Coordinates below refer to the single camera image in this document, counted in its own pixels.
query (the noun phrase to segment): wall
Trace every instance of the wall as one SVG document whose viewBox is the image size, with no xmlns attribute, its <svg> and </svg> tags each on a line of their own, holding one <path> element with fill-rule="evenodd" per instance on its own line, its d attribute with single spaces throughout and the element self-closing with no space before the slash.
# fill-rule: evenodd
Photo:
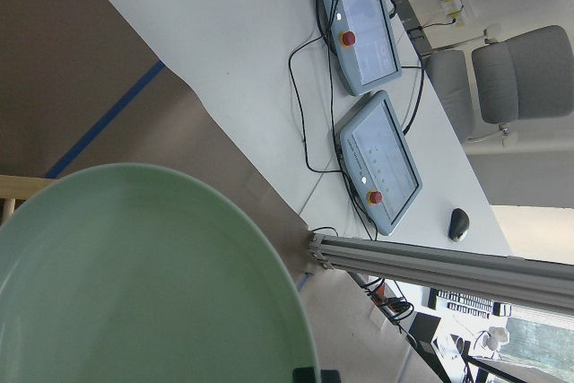
<svg viewBox="0 0 574 383">
<path fill-rule="evenodd" d="M 574 209 L 493 206 L 515 256 L 574 265 Z"/>
<path fill-rule="evenodd" d="M 409 0 L 422 23 L 446 22 L 437 0 Z M 474 21 L 462 28 L 426 30 L 433 47 L 482 34 L 493 23 L 502 27 L 500 40 L 550 24 L 562 26 L 574 41 L 574 0 L 466 0 Z M 470 54 L 481 41 L 463 48 L 473 97 L 474 135 L 496 130 L 482 122 Z M 477 177 L 492 204 L 574 206 L 568 179 L 574 174 L 574 114 L 565 118 L 523 120 L 512 125 L 518 142 L 503 147 L 500 139 L 466 145 Z"/>
</svg>

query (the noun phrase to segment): gray office chair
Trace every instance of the gray office chair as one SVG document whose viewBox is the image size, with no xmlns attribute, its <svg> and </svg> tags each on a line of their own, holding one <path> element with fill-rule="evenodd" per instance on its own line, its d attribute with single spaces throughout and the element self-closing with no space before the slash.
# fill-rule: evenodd
<svg viewBox="0 0 574 383">
<path fill-rule="evenodd" d="M 481 115 L 498 124 L 501 135 L 509 134 L 512 121 L 562 117 L 574 109 L 574 56 L 562 27 L 491 43 L 473 51 L 472 59 Z M 462 51 L 435 52 L 424 64 L 459 141 L 490 137 L 469 139 L 473 112 Z"/>
</svg>

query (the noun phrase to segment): metal frame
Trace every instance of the metal frame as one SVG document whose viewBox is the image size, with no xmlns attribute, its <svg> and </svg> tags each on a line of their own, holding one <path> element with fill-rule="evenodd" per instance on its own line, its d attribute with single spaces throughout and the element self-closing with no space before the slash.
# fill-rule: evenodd
<svg viewBox="0 0 574 383">
<path fill-rule="evenodd" d="M 309 252 L 324 268 L 574 314 L 573 265 L 322 234 Z"/>
</svg>

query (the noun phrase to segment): green bowl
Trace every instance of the green bowl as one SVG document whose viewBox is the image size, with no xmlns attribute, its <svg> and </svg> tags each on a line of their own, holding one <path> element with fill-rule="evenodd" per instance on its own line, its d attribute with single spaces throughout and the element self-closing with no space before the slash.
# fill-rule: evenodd
<svg viewBox="0 0 574 383">
<path fill-rule="evenodd" d="M 59 180 L 0 228 L 0 381 L 292 382 L 317 357 L 249 218 L 173 170 Z"/>
</svg>

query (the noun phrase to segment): red emergency stop button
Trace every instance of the red emergency stop button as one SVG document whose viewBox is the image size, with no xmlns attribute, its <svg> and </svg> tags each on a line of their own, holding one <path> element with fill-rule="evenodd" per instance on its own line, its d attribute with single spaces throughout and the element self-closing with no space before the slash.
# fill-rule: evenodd
<svg viewBox="0 0 574 383">
<path fill-rule="evenodd" d="M 341 32 L 340 40 L 341 45 L 343 45 L 345 48 L 348 48 L 351 45 L 354 45 L 357 39 L 355 38 L 355 34 L 352 31 L 343 31 Z"/>
<path fill-rule="evenodd" d="M 375 191 L 371 190 L 367 194 L 367 200 L 369 201 L 369 204 L 371 204 L 371 205 L 380 204 L 381 202 L 383 202 L 383 194 L 380 193 L 378 190 L 375 190 Z"/>
</svg>

